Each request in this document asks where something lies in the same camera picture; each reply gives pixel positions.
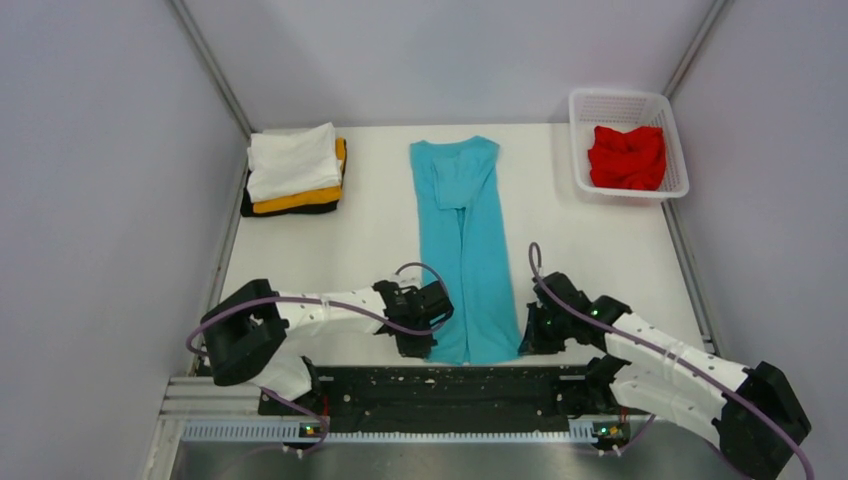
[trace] folded clothes stack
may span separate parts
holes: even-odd
[[[347,143],[333,124],[297,133],[256,133],[247,149],[243,217],[332,212],[342,197]]]

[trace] red cloth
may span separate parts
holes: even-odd
[[[666,167],[662,128],[639,127],[621,133],[595,127],[589,163],[589,176],[596,187],[656,190]]]

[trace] white wall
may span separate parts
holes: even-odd
[[[164,2],[2,10],[0,478],[136,478],[242,140]]]
[[[711,0],[187,0],[255,128],[562,121],[661,91]]]
[[[681,211],[720,334],[789,376],[827,479],[848,470],[846,20],[838,0],[736,2],[674,101]]]

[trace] laundry basket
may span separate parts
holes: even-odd
[[[645,198],[657,202],[667,198],[680,198],[689,192],[689,177],[683,162],[680,138],[671,113],[668,99],[656,93],[629,92],[580,88],[568,96],[568,114],[571,129],[571,154],[574,163],[574,180],[580,189],[595,195]],[[666,170],[660,188],[656,191],[601,188],[592,184],[589,177],[589,149],[595,143],[595,127],[602,125],[620,132],[637,127],[661,127],[665,139]]]

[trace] white table surface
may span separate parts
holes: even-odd
[[[338,128],[337,134],[348,140],[349,159],[338,210],[242,218],[222,298],[255,278],[289,292],[353,290],[418,260],[409,145],[481,135],[501,146],[498,192],[522,334],[525,305],[535,299],[527,247],[537,241],[545,273],[561,271],[590,298],[615,297],[658,328],[703,348],[661,207],[578,198],[567,124],[355,127]],[[571,340],[567,346],[558,355],[502,365],[584,364],[602,355]],[[316,365],[426,364],[400,357],[388,335],[324,335],[286,341],[283,348]]]

